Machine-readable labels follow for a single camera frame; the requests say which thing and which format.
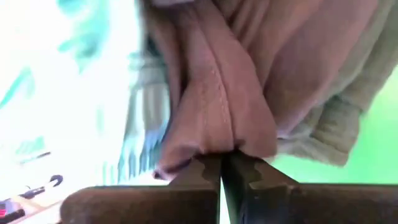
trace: pink fabric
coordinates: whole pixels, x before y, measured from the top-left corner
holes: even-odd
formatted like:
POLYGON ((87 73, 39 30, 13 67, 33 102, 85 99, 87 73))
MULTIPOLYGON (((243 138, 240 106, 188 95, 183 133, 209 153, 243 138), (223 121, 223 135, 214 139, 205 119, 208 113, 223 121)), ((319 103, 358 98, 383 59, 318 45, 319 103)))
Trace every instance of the pink fabric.
POLYGON ((172 122, 157 175, 196 154, 269 157, 328 90, 376 0, 156 0, 172 122))

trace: clothing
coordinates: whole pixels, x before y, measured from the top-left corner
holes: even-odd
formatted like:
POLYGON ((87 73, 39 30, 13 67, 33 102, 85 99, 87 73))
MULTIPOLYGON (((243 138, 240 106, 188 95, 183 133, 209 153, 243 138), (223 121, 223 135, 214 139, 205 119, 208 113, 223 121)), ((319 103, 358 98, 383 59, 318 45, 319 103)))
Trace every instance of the clothing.
POLYGON ((397 62, 396 1, 180 2, 146 2, 172 100, 156 175, 234 148, 346 162, 397 62))

